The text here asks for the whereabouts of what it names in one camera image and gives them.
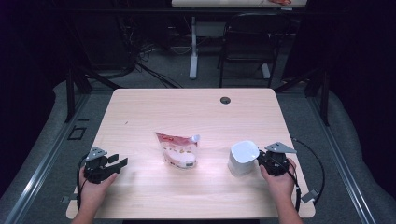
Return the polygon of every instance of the human hand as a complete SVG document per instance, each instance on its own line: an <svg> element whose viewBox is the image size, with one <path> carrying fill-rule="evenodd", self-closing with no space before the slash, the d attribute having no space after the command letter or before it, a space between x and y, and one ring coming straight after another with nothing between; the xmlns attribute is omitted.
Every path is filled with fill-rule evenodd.
<svg viewBox="0 0 396 224"><path fill-rule="evenodd" d="M288 158L288 160L290 163L289 172L294 174L296 164L292 159ZM275 203L291 201L291 194L293 193L294 189L294 180L291 178L291 176L288 173L280 176L269 175L263 165L260 165L260 170L262 172L262 177L264 177L268 183L268 188Z"/></svg>
<svg viewBox="0 0 396 224"><path fill-rule="evenodd" d="M84 167L79 170L81 189L80 211L95 214L106 196L108 187L116 180L117 173L112 174L100 184L93 184L84 177Z"/></svg>

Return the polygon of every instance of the white paper cup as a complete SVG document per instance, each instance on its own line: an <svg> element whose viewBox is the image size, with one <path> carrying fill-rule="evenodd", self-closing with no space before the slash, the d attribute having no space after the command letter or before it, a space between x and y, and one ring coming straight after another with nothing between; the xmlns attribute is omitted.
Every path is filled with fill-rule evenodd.
<svg viewBox="0 0 396 224"><path fill-rule="evenodd" d="M260 151L252 141L236 143L231 147L228 168L234 176L247 175L259 155Z"/></svg>

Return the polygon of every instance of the gray carpet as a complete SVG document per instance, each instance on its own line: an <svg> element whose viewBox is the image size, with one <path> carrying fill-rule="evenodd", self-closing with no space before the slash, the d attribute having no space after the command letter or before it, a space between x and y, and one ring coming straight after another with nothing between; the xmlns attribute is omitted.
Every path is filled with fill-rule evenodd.
<svg viewBox="0 0 396 224"><path fill-rule="evenodd" d="M164 52L154 50L150 53L147 62L143 62L150 69L168 75L176 80L184 88L216 88L219 84L219 70L216 69L217 43L216 41L202 45L198 67L198 78L189 79L190 53L175 54L172 51ZM276 71L274 87L281 85L280 74L287 60L287 49L283 51ZM235 67L229 67L227 76L232 77ZM163 84L146 72L138 69L125 77L111 79L125 88L164 88ZM226 80L227 86L246 86L238 79L236 84ZM59 145L59 154L56 155L55 163L50 167L45 182L39 189L34 200L26 207L23 213L22 223L69 223L65 216L67 203L62 203L63 196L69 196L76 185L76 167L80 157L87 153L92 146L93 139L99 128L106 106L111 97L111 90L102 83L92 79L93 92L88 96L87 103L76 114L75 121L71 124L76 128L85 129L81 140L64 139ZM305 223L362 223L359 213L351 200L343 178L340 176L334 163L331 145L326 133L317 119L317 111L312 107L312 102L317 99L307 99L301 92L304 84L297 86L287 93L277 95L290 135L301 140L315 150L323 162L326 171L326 186L323 194L316 205L317 213L312 218L304 220ZM21 171L14 182L8 188L7 193L0 200L0 221L6 222L15 203L27 186L30 178L39 167L41 160L50 151L57 141L57 136L64 127L66 118L65 85L60 84L55 88L57 102L52 110L49 121L42 134L28 156ZM329 122L331 131L337 143L342 149L348 167L354 175L361 192L366 199L367 205L375 218L376 223L396 223L396 202L388 196L373 180L361 159L361 148L358 137L347 113L340 101L331 94L329 104ZM319 189L321 184L321 172L316 158L305 147L294 143L298 151L298 157L304 171L304 176L309 188ZM95 220L95 223L121 223L120 220ZM275 218L264 219L262 223L277 223Z"/></svg>

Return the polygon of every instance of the human arm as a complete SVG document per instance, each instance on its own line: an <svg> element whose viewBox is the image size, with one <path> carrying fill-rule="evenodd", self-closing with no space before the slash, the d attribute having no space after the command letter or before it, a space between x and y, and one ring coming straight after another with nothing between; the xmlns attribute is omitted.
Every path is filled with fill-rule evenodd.
<svg viewBox="0 0 396 224"><path fill-rule="evenodd" d="M112 174L100 184L93 184L84 177L84 168L79 171L79 183L81 183L81 206L73 219L73 224L93 223L93 219L106 196L108 187L116 180L117 174Z"/></svg>
<svg viewBox="0 0 396 224"><path fill-rule="evenodd" d="M291 174L294 174L296 164L292 159L288 160L290 163L289 172ZM260 166L260 170L262 172L262 177L264 177L264 179L268 183L268 188L270 190L271 196L276 204L276 210L279 216L279 223L303 223L291 200L291 194L293 193L294 189L294 181L291 176L289 176L288 173L280 176L269 175L263 165Z"/></svg>

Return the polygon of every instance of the dark background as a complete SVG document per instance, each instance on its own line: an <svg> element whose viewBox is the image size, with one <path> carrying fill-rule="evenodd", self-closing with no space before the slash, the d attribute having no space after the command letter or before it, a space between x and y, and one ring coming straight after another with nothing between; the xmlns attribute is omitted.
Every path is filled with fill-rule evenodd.
<svg viewBox="0 0 396 224"><path fill-rule="evenodd" d="M139 6L139 2L148 6ZM131 3L135 7L153 4L152 1ZM101 23L60 17L44 10L52 7L52 3L46 1L20 0L1 4L3 161L0 193L3 194L50 114L55 99L53 87L65 80L67 72L76 64L93 69L121 69L131 65L134 58L122 40L117 20ZM85 1L84 4L79 6L113 7L110 1ZM156 1L156 6L169 7L169 1ZM284 77L298 77L312 68L326 65L331 90L343 102L358 132L365 163L377 183L396 198L396 180L386 175L392 174L396 146L393 137L396 107L394 7L392 1L310 0L308 12L348 10L349 16L341 20L304 16ZM65 20L76 26L66 26ZM138 20L145 25L153 23L152 18ZM92 29L81 31L78 27L84 22L91 24ZM159 26L157 31L167 22L154 22ZM141 29L166 48L164 29L158 34Z"/></svg>

